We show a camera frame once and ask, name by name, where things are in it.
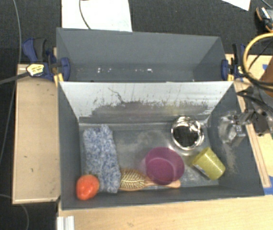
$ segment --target pink bowl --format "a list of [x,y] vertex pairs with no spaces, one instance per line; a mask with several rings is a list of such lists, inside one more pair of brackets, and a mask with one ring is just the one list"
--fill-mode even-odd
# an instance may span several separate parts
[[177,181],[184,173],[182,158],[173,150],[157,147],[145,157],[146,174],[156,184],[167,185]]

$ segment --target plastic object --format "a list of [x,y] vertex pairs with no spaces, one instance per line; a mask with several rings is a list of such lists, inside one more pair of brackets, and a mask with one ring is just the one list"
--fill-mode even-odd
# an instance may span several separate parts
[[217,155],[209,147],[203,149],[194,158],[192,165],[211,180],[216,180],[221,177],[226,169],[221,160],[219,160]]
[[157,147],[149,151],[145,158],[146,174],[156,184],[167,185],[182,177],[182,158],[167,147]]

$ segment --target blue cloth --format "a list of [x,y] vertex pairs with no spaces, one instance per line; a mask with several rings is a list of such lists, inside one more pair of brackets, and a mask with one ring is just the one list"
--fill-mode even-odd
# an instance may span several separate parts
[[86,129],[83,132],[83,144],[86,156],[85,173],[98,178],[100,192],[117,193],[121,172],[112,130],[107,125]]

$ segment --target yellow-green cup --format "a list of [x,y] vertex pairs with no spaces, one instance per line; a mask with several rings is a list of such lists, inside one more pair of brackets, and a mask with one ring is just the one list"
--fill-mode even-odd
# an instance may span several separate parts
[[216,180],[225,172],[225,166],[217,155],[207,147],[203,149],[192,161],[192,165],[211,180]]

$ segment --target wooden board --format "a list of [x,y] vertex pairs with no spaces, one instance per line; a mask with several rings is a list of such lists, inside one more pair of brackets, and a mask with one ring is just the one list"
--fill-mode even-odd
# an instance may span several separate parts
[[[18,66],[18,74],[25,72]],[[18,80],[12,197],[14,204],[56,201],[60,195],[56,143],[56,87],[41,79]]]

